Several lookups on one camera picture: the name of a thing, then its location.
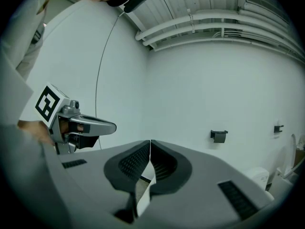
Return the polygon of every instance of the cable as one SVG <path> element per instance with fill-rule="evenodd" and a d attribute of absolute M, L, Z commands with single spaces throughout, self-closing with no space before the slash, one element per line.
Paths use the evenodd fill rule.
<path fill-rule="evenodd" d="M 106 44 L 105 44 L 105 46 L 104 46 L 103 53 L 102 53 L 102 56 L 101 56 L 100 67 L 99 67 L 99 70 L 98 70 L 98 72 L 97 72 L 96 86 L 95 86 L 95 117 L 96 117 L 96 118 L 97 118 L 97 115 L 96 115 L 97 83 L 98 83 L 98 81 L 99 81 L 100 69 L 101 69 L 101 65 L 102 65 L 102 59 L 103 59 L 103 56 L 104 56 L 105 49 L 106 49 L 106 47 L 107 47 L 108 40 L 109 40 L 110 35 L 111 35 L 111 33 L 112 33 L 112 30 L 113 30 L 113 28 L 115 27 L 115 24 L 116 24 L 116 22 L 118 21 L 118 19 L 119 19 L 124 13 L 125 13 L 125 12 L 121 13 L 121 14 L 116 18 L 116 21 L 114 22 L 114 25 L 113 25 L 113 27 L 112 27 L 110 33 L 109 33 L 109 36 L 108 36 L 108 38 L 107 38 L 107 41 L 106 41 Z M 100 137 L 99 137 L 99 143 L 100 143 L 100 149 L 102 150 Z"/>

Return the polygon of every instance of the black slot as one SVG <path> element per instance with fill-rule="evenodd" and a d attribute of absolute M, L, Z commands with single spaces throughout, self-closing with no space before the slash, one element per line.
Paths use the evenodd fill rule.
<path fill-rule="evenodd" d="M 219 183 L 218 186 L 242 220 L 249 218 L 258 211 L 232 181 Z"/>
<path fill-rule="evenodd" d="M 86 164 L 87 161 L 84 160 L 84 159 L 78 159 L 78 160 L 73 160 L 73 161 L 69 161 L 69 162 L 64 162 L 62 163 L 62 166 L 67 169 L 67 168 L 71 168 L 71 167 L 74 167 L 74 166 L 79 166 L 79 165 L 82 165 L 82 164 Z"/>

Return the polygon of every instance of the white shirt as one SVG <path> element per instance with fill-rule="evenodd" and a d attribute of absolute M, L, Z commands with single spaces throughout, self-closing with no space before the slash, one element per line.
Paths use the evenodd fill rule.
<path fill-rule="evenodd" d="M 45 1 L 23 1 L 0 39 L 0 124 L 17 124 L 32 94 L 24 79 L 29 75 L 42 44 L 42 40 L 32 45 L 31 41 L 45 15 L 45 11 L 37 14 Z"/>

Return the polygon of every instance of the person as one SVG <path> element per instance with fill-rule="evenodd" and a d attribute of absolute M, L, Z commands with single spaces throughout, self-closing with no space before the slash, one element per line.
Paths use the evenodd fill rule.
<path fill-rule="evenodd" d="M 10 68 L 16 69 L 21 77 L 26 80 L 34 66 L 36 58 L 39 54 L 43 43 L 43 19 L 45 11 L 50 0 L 25 0 L 12 15 L 9 24 L 4 31 L 0 40 L 0 77 L 2 81 L 19 81 Z M 92 0 L 106 1 L 110 6 L 117 7 L 124 4 L 127 0 Z M 22 83 L 14 84 L 13 89 L 1 89 L 0 99 L 3 103 L 7 103 L 6 107 L 0 108 L 0 120 L 5 124 L 11 124 L 16 118 L 14 115 L 20 116 L 22 111 L 21 102 L 26 103 L 30 94 L 21 94 L 17 90 L 25 91 Z M 46 125 L 42 121 L 22 121 L 17 123 L 21 130 L 31 133 L 38 141 L 54 145 Z M 82 131 L 83 127 L 78 126 L 78 130 Z M 68 123 L 61 122 L 61 133 L 69 131 Z"/>

